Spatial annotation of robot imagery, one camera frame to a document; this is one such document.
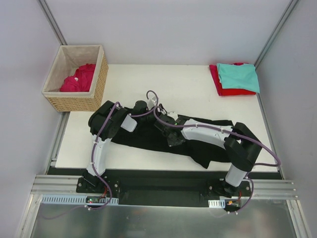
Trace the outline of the black daisy print t-shirt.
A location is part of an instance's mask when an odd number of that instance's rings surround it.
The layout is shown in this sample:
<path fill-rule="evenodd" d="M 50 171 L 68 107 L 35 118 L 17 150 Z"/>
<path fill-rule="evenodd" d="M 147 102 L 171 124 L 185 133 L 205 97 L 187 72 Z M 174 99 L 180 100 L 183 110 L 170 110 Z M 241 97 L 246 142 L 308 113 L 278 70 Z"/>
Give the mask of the black daisy print t-shirt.
<path fill-rule="evenodd" d="M 136 118 L 136 121 L 137 126 L 133 132 L 128 132 L 121 128 L 112 139 L 112 142 L 150 151 L 189 156 L 205 169 L 208 168 L 211 161 L 230 162 L 223 148 L 206 142 L 187 140 L 181 145 L 169 147 L 167 138 L 155 126 L 157 119 L 153 114 Z"/>

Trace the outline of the teal t-shirt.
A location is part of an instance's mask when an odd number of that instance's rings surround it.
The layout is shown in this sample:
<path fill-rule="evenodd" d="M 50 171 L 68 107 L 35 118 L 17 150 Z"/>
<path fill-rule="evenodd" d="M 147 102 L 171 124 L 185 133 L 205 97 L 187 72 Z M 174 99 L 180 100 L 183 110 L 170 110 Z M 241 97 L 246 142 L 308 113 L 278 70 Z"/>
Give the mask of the teal t-shirt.
<path fill-rule="evenodd" d="M 216 64 L 218 77 L 223 89 L 244 89 L 260 93 L 260 86 L 253 64 Z"/>

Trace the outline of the wicker basket with liner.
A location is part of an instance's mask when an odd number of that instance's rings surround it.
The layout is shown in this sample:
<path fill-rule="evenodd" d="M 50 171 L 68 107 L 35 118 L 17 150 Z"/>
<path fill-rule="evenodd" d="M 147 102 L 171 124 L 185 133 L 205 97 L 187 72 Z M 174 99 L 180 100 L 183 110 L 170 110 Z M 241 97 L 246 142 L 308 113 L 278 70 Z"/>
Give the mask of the wicker basket with liner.
<path fill-rule="evenodd" d="M 101 45 L 62 45 L 42 93 L 58 112 L 93 112 L 101 105 L 107 72 Z"/>

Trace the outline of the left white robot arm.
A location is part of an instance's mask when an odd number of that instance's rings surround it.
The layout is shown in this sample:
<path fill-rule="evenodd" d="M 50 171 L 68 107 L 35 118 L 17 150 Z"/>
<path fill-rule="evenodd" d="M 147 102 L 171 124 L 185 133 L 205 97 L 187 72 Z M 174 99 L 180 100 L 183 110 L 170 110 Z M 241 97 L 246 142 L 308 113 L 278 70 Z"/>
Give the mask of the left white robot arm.
<path fill-rule="evenodd" d="M 106 171 L 106 154 L 112 139 L 122 129 L 128 133 L 134 132 L 139 116 L 149 111 L 147 102 L 137 101 L 132 111 L 122 107 L 119 102 L 106 101 L 95 111 L 89 121 L 93 148 L 90 162 L 82 177 L 78 180 L 78 193 L 102 193 L 107 191 L 105 181 L 101 178 Z"/>

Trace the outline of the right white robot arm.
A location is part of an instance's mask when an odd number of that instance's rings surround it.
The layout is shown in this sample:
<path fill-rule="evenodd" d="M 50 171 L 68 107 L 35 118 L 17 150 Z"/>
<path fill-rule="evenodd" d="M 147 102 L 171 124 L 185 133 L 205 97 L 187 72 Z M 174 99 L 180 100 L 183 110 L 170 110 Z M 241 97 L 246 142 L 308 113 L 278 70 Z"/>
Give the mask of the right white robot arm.
<path fill-rule="evenodd" d="M 205 147 L 213 145 L 223 149 L 231 166 L 225 179 L 213 188 L 215 193 L 228 198 L 240 191 L 242 180 L 254 167 L 262 149 L 258 138 L 240 122 L 234 126 L 220 126 L 186 116 L 173 119 L 161 115 L 154 125 L 170 147 L 195 141 L 202 142 Z"/>

